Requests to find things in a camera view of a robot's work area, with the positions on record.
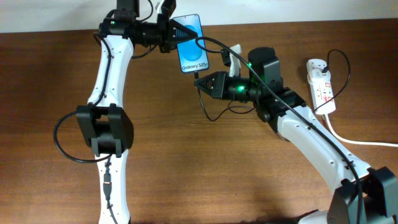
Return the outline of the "blue Samsung Galaxy smartphone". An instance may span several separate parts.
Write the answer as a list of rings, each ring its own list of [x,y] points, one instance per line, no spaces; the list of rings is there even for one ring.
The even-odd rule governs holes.
[[[198,14],[174,17],[174,20],[188,29],[203,36],[200,17]],[[207,52],[199,48],[195,39],[177,45],[178,58],[183,73],[192,73],[209,69]]]

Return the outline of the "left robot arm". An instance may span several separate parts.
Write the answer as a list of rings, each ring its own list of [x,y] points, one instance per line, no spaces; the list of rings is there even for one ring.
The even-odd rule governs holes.
[[[101,191],[100,223],[130,223],[126,197],[126,164],[134,140],[134,126],[123,109],[127,68],[137,45],[169,53],[177,44],[198,35],[170,17],[175,0],[161,1],[156,22],[140,20],[137,1],[118,1],[95,34],[101,60],[95,87],[76,119],[98,167]]]

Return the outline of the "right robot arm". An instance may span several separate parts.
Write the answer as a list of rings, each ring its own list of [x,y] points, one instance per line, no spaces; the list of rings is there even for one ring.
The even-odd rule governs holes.
[[[275,50],[248,54],[249,77],[215,72],[194,85],[212,98],[251,101],[258,117],[295,145],[320,173],[333,194],[328,210],[314,210],[287,223],[397,223],[397,177],[373,169],[347,150],[317,120],[306,102],[283,86]]]

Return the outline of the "white USB charger plug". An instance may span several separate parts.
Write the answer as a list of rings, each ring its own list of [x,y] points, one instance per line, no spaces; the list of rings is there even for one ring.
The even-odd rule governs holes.
[[[330,77],[330,71],[325,70],[327,63],[322,59],[313,58],[307,62],[307,72],[311,80],[320,80]]]

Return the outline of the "white power strip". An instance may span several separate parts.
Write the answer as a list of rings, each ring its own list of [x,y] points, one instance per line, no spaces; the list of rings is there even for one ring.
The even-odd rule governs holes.
[[[322,73],[314,70],[307,75],[312,94],[314,112],[317,115],[330,114],[336,110],[331,88],[330,72]]]

